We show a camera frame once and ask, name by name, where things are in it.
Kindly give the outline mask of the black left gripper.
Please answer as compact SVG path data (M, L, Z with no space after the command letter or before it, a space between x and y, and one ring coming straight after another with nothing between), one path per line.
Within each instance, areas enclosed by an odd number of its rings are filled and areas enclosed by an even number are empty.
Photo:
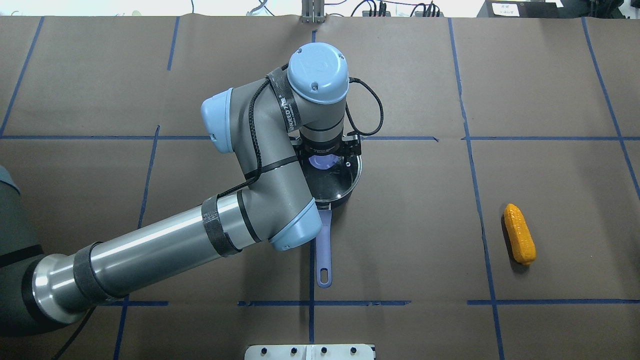
M358 157L362 154L361 145L362 137L355 133L339 134L323 142L312 141L302 135L292 138L292 146L300 162L313 156Z

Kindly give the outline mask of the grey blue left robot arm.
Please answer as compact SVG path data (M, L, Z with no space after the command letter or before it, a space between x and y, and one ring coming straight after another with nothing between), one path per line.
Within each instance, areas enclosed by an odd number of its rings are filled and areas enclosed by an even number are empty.
M29 337L80 321L89 310L263 240L277 251L306 244L322 218L290 133L320 156L341 150L351 78L346 56L307 43L262 80L201 105L211 142L233 153L245 181L201 205L72 255L45 255L20 189L1 169L1 335Z

